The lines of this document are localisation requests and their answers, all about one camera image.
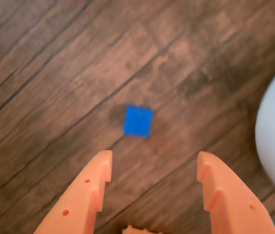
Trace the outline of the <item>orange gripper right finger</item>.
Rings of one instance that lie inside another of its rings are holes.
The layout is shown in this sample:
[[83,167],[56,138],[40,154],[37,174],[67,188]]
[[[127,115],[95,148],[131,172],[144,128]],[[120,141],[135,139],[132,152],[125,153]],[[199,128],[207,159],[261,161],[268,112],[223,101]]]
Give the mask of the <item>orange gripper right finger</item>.
[[275,225],[260,200],[220,158],[200,152],[197,179],[214,234],[275,234]]

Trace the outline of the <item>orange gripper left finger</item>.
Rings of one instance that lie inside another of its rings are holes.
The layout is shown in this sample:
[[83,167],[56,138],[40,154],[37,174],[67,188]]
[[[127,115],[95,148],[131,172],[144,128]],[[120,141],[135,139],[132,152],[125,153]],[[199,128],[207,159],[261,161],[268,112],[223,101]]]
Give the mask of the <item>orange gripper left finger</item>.
[[112,151],[96,154],[35,230],[36,234],[92,234],[111,181]]

